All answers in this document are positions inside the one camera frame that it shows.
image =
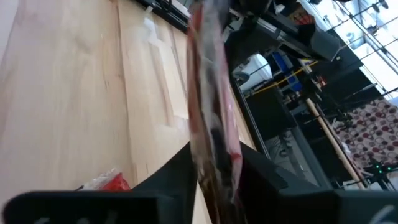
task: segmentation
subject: wood surface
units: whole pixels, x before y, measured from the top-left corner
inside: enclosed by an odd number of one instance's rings
[[[0,0],[0,205],[113,167],[133,187],[189,141],[183,33],[128,0],[15,2]]]

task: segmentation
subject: red polka dot fabric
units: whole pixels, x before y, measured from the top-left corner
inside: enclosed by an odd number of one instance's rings
[[[352,127],[337,128],[336,133],[359,166],[370,166],[370,157],[385,164],[398,162],[398,109],[394,105],[385,99],[374,100],[350,115]]]

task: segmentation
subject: black machine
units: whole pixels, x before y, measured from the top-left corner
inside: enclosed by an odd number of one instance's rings
[[[136,1],[186,31],[188,17],[171,1]],[[258,0],[231,2],[229,18],[243,16],[244,22],[225,43],[230,77],[236,66],[260,51],[282,49],[297,58],[328,61],[338,53],[338,39],[314,24],[293,24],[273,12],[274,4]],[[239,85],[233,78],[230,81],[258,150],[241,143],[239,198],[248,224],[397,222],[397,193],[324,189],[276,166],[269,160]],[[31,192],[12,199],[3,217],[7,224],[191,223],[196,185],[197,173],[188,143],[131,192]]]

